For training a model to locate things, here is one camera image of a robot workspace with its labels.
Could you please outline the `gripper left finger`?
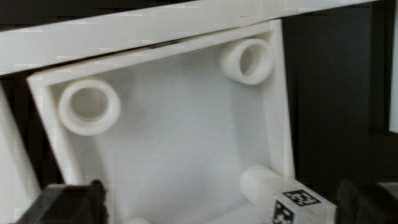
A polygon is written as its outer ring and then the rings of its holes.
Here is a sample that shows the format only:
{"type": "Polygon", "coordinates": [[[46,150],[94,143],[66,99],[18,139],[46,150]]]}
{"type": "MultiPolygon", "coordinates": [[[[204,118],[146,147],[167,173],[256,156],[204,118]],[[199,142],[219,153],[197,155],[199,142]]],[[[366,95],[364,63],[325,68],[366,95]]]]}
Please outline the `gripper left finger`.
{"type": "Polygon", "coordinates": [[[107,190],[89,185],[51,184],[12,224],[108,224],[107,190]]]}

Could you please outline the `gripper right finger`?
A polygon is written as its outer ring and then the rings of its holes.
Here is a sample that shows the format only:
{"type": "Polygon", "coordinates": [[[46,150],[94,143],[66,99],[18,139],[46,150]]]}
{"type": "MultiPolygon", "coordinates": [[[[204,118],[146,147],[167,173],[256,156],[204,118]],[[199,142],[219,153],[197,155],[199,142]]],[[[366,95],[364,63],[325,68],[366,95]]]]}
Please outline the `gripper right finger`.
{"type": "Polygon", "coordinates": [[[398,224],[398,198],[378,183],[343,180],[336,198],[338,224],[398,224]]]}

